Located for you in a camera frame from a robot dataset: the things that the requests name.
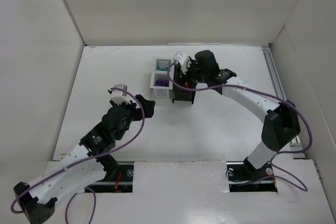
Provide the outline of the purple lego brick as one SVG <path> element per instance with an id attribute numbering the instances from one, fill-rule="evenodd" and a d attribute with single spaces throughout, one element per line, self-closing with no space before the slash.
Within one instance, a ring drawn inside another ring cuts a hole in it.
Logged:
<path id="1" fill-rule="evenodd" d="M 166 80 L 156 80 L 155 86 L 156 87 L 169 87 L 169 82 Z"/>

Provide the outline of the teal lego brick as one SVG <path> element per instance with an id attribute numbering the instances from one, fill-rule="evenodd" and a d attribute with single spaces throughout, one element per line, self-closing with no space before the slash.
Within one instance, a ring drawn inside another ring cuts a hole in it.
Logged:
<path id="1" fill-rule="evenodd" d="M 169 67 L 157 68 L 156 71 L 168 71 Z"/>

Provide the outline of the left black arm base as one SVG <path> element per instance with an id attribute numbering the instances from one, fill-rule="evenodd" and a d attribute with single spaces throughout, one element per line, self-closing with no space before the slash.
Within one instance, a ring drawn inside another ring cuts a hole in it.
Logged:
<path id="1" fill-rule="evenodd" d="M 133 161 L 117 161 L 118 166 L 114 168 L 110 175 L 88 187 L 95 193 L 132 193 L 134 178 Z"/>

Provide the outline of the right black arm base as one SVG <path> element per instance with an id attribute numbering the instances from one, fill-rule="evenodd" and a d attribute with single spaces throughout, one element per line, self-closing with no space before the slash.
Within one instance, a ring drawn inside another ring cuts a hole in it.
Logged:
<path id="1" fill-rule="evenodd" d="M 269 162 L 259 169 L 255 169 L 246 160 L 226 162 L 225 176 L 230 193 L 276 193 L 278 190 L 273 175 Z"/>

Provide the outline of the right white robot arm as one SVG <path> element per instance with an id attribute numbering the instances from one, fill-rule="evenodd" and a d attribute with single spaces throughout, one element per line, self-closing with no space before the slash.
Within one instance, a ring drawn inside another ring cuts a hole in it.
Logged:
<path id="1" fill-rule="evenodd" d="M 198 83 L 215 87 L 216 92 L 236 101 L 263 123 L 261 142 L 244 160 L 246 172 L 252 174 L 261 169 L 301 132 L 292 103 L 252 92 L 236 73 L 220 69 L 211 51 L 200 51 L 194 59 L 177 52 L 174 60 L 185 78 L 185 87 L 195 88 Z"/>

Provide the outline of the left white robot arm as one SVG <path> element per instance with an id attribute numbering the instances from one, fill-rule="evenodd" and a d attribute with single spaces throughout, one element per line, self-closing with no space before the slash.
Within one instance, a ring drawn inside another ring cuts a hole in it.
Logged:
<path id="1" fill-rule="evenodd" d="M 28 183 L 14 186 L 17 203 L 29 223 L 44 223 L 68 197 L 102 179 L 112 179 L 119 169 L 110 154 L 132 122 L 151 118 L 155 101 L 137 94 L 112 96 L 111 108 L 53 169 Z"/>

